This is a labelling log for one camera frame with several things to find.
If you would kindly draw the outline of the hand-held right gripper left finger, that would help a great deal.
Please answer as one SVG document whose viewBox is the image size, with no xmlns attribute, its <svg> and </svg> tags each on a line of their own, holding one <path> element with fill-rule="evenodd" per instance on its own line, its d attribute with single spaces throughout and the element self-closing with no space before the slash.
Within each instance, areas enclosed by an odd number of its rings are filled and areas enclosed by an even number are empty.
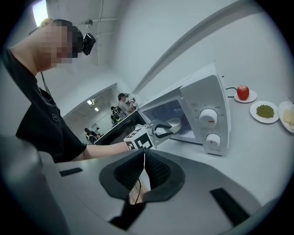
<svg viewBox="0 0 294 235">
<path fill-rule="evenodd" d="M 118 212 L 123 202 L 90 182 L 89 170 L 61 175 L 75 166 L 54 163 L 26 141 L 0 137 L 0 180 L 8 205 L 25 219 L 16 224 L 21 235 L 143 235 L 110 223 L 108 209 Z"/>
</svg>

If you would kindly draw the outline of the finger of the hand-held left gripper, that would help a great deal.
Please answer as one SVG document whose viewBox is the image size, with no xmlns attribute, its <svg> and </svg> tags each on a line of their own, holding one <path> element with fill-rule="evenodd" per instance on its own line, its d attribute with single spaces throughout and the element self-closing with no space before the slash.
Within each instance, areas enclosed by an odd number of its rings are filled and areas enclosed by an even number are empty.
<svg viewBox="0 0 294 235">
<path fill-rule="evenodd" d="M 153 133 L 153 137 L 156 140 L 166 140 L 166 139 L 169 139 L 172 135 L 173 135 L 172 132 L 166 132 L 163 134 L 157 134 L 155 132 Z"/>
<path fill-rule="evenodd" d="M 161 120 L 153 120 L 151 122 L 151 127 L 153 130 L 156 130 L 157 128 L 164 128 L 164 129 L 172 128 L 172 126 L 168 122 L 161 121 Z"/>
</svg>

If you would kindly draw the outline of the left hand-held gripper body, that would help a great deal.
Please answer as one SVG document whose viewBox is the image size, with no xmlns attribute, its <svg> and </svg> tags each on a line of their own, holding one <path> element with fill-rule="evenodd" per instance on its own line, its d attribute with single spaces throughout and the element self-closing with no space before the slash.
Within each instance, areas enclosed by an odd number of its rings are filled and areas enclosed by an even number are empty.
<svg viewBox="0 0 294 235">
<path fill-rule="evenodd" d="M 135 130 L 124 138 L 124 142 L 129 150 L 156 149 L 153 129 L 150 124 L 136 125 Z"/>
</svg>

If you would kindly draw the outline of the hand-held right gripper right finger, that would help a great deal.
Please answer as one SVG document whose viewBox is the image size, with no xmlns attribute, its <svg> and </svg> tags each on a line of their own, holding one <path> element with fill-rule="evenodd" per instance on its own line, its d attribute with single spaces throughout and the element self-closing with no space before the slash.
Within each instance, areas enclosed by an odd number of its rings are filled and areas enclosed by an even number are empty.
<svg viewBox="0 0 294 235">
<path fill-rule="evenodd" d="M 262 206 L 249 191 L 216 168 L 163 151 L 156 153 L 183 169 L 185 183 L 168 201 L 147 203 L 127 230 L 131 235 L 248 235 L 278 201 Z M 233 225 L 210 193 L 218 188 L 249 214 L 247 220 Z"/>
</svg>

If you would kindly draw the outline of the white bowl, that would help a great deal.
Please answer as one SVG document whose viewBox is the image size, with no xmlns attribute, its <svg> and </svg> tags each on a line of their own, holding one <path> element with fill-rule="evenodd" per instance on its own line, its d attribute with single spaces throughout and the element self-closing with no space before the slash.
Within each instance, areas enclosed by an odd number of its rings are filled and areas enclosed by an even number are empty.
<svg viewBox="0 0 294 235">
<path fill-rule="evenodd" d="M 180 118 L 172 118 L 167 121 L 167 123 L 171 126 L 171 128 L 157 128 L 157 133 L 165 134 L 165 133 L 173 133 L 176 134 L 181 129 L 181 119 Z"/>
</svg>

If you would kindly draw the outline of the white microwave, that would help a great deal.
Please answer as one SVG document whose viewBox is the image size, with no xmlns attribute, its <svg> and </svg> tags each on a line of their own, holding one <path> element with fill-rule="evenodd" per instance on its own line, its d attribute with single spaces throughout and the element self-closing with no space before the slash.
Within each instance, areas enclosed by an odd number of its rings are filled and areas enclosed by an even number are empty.
<svg viewBox="0 0 294 235">
<path fill-rule="evenodd" d="M 153 120 L 181 119 L 181 129 L 169 139 L 201 145 L 209 155 L 224 157 L 229 148 L 231 115 L 215 65 L 209 64 L 167 86 L 101 137 L 96 145 L 124 141 L 136 125 Z M 154 139 L 157 147 L 166 140 Z"/>
</svg>

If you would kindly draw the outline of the person's left forearm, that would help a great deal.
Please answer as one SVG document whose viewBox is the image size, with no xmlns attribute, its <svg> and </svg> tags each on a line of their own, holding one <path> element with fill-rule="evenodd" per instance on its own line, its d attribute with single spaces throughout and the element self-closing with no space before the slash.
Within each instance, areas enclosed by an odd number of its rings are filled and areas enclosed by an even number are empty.
<svg viewBox="0 0 294 235">
<path fill-rule="evenodd" d="M 88 145 L 83 151 L 83 159 L 109 157 L 126 151 L 129 151 L 129 148 L 124 142 L 112 145 Z"/>
</svg>

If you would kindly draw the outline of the white plate of pale food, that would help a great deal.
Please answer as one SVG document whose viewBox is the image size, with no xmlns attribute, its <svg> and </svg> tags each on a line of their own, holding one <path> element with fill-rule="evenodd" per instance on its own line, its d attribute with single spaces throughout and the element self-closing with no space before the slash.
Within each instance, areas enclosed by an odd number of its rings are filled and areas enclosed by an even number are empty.
<svg viewBox="0 0 294 235">
<path fill-rule="evenodd" d="M 289 101 L 281 102 L 278 115 L 285 129 L 294 134 L 294 104 Z"/>
</svg>

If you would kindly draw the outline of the grey table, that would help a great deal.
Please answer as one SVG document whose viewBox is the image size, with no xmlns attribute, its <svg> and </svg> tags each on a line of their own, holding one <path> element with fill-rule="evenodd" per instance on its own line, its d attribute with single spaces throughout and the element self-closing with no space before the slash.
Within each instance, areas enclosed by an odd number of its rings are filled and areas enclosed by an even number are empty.
<svg viewBox="0 0 294 235">
<path fill-rule="evenodd" d="M 158 150 L 206 163 L 240 184 L 261 205 L 280 197 L 294 171 L 294 134 L 281 121 L 264 124 L 250 114 L 251 104 L 239 103 L 230 96 L 232 129 L 227 155 L 205 154 L 199 145 L 168 140 Z"/>
</svg>

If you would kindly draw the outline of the red apple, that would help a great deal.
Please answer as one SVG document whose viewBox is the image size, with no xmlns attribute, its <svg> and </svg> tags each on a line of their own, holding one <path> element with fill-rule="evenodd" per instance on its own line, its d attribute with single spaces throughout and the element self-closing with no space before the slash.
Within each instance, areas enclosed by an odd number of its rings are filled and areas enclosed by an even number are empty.
<svg viewBox="0 0 294 235">
<path fill-rule="evenodd" d="M 250 94 L 249 88 L 246 85 L 240 85 L 237 88 L 237 96 L 240 100 L 245 101 Z"/>
</svg>

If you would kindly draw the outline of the person's black shirt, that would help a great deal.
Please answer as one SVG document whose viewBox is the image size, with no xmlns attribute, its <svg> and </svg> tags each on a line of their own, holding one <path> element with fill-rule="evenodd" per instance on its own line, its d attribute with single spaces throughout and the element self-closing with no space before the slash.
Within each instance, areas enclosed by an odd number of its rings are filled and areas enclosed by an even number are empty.
<svg viewBox="0 0 294 235">
<path fill-rule="evenodd" d="M 69 162 L 79 156 L 86 145 L 66 125 L 51 95 L 38 87 L 35 76 L 10 49 L 5 50 L 3 62 L 16 85 L 31 102 L 16 136 L 30 142 L 37 150 L 49 153 L 55 163 Z"/>
</svg>

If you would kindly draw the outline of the white plate of green beans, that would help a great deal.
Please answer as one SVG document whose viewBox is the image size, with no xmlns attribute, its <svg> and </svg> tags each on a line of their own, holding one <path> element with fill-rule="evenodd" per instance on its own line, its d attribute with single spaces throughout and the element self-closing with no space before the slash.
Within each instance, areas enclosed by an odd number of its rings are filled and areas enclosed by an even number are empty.
<svg viewBox="0 0 294 235">
<path fill-rule="evenodd" d="M 275 123 L 279 119 L 278 107 L 269 101 L 257 101 L 250 107 L 251 116 L 258 122 Z"/>
</svg>

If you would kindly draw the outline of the ceiling light panel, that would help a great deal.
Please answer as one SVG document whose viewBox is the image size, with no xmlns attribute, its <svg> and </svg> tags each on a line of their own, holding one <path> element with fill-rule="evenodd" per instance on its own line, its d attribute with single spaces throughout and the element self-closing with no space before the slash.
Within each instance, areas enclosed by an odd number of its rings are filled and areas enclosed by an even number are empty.
<svg viewBox="0 0 294 235">
<path fill-rule="evenodd" d="M 32 7 L 33 16 L 36 26 L 39 27 L 41 23 L 48 17 L 46 0 L 40 0 Z"/>
</svg>

